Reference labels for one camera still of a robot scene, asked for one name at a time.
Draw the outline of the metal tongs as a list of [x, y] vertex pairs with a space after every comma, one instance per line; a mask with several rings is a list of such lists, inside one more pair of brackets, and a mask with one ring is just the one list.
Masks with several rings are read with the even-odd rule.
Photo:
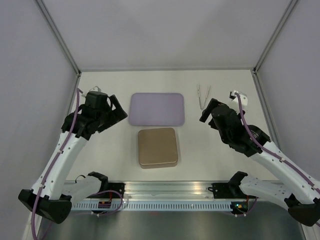
[[210, 85], [207, 86], [205, 95], [202, 95], [200, 84], [197, 84], [196, 88], [197, 88], [197, 99], [198, 99], [199, 108], [200, 110], [204, 110], [207, 105], [207, 101], [209, 99], [211, 86]]

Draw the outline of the beige tin lid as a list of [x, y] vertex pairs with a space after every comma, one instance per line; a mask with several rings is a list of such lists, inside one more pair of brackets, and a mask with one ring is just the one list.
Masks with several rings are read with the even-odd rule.
[[177, 138], [172, 127], [142, 129], [137, 137], [138, 163], [142, 169], [171, 168], [178, 164]]

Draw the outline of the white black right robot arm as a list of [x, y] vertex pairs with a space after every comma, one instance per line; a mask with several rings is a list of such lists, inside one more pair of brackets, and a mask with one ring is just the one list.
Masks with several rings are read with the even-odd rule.
[[229, 194], [238, 199], [253, 196], [269, 201], [287, 210], [300, 224], [319, 226], [320, 182], [291, 161], [259, 127], [247, 124], [245, 94], [234, 90], [229, 97], [228, 104], [212, 98], [202, 110], [200, 122], [208, 122], [224, 144], [262, 165], [283, 184], [268, 183], [238, 171], [227, 183]]

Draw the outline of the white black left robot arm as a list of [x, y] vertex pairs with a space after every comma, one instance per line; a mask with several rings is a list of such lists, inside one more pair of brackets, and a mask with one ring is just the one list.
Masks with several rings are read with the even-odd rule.
[[78, 202], [94, 195], [106, 197], [110, 190], [109, 179], [102, 173], [92, 171], [69, 188], [65, 187], [65, 181], [91, 136], [102, 133], [127, 116], [115, 95], [89, 91], [83, 104], [77, 99], [75, 110], [64, 119], [49, 162], [36, 183], [30, 189], [20, 191], [20, 202], [33, 215], [60, 224]]

